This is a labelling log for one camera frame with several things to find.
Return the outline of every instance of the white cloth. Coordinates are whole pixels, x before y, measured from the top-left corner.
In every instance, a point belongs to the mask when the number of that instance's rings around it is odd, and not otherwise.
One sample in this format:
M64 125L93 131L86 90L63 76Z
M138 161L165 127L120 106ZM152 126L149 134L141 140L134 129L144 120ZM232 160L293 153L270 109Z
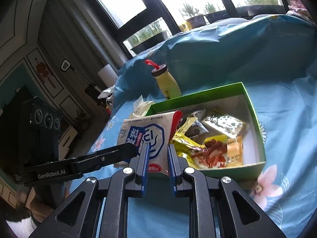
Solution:
M28 238L36 228L31 217L22 219L21 222L7 221L7 223L18 238Z

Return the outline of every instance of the blue gripper pad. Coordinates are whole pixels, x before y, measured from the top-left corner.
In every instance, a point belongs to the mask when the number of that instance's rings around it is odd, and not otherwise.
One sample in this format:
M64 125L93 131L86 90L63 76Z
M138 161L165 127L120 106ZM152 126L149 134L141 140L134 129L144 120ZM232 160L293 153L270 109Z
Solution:
M142 170L142 196L145 194L146 191L146 185L147 185L147 179L149 174L149 160L150 160L150 152L149 152L149 146L146 148L145 153L145 162Z
M174 164L173 164L173 160L172 160L172 153L171 153L169 146L167 149L167 162L168 162L168 175L170 177L172 193L175 196L175 194L176 194L176 173L175 173L175 168L174 168Z

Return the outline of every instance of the silver screw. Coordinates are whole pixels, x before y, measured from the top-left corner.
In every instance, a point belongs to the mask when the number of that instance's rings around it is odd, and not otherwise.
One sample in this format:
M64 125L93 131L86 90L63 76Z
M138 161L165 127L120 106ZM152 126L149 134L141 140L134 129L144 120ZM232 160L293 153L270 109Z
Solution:
M126 167L123 169L123 172L128 175L133 172L133 169L131 167Z
M223 178L221 178L221 180L222 180L224 183L231 183L231 178L228 177L228 176L224 176Z
M192 167L187 167L185 168L185 172L188 174L193 174L195 172L195 169Z
M95 182L96 182L96 178L94 178L94 177L89 177L86 180L86 183L88 183L88 184L94 184Z

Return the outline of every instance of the red package edge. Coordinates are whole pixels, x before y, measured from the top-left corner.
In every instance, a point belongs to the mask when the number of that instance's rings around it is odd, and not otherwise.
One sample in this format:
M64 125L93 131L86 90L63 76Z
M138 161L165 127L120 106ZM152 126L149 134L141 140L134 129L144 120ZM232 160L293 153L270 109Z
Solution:
M177 130L177 127L180 123L180 119L182 118L183 113L181 111L175 111L174 115L173 115L173 120L172 120L172 126L171 126L171 134L170 134L170 138L168 140L168 142L170 142L172 140L172 138L174 137L174 134Z

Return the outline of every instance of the white cylinder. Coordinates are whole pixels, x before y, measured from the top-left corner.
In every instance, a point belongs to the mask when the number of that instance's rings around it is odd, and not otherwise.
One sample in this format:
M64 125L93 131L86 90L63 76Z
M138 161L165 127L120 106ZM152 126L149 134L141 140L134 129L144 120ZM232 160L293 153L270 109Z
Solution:
M104 68L102 68L98 72L98 75L102 79L102 81L106 84L107 87L114 86L118 78L118 75L112 69L110 64L107 64Z

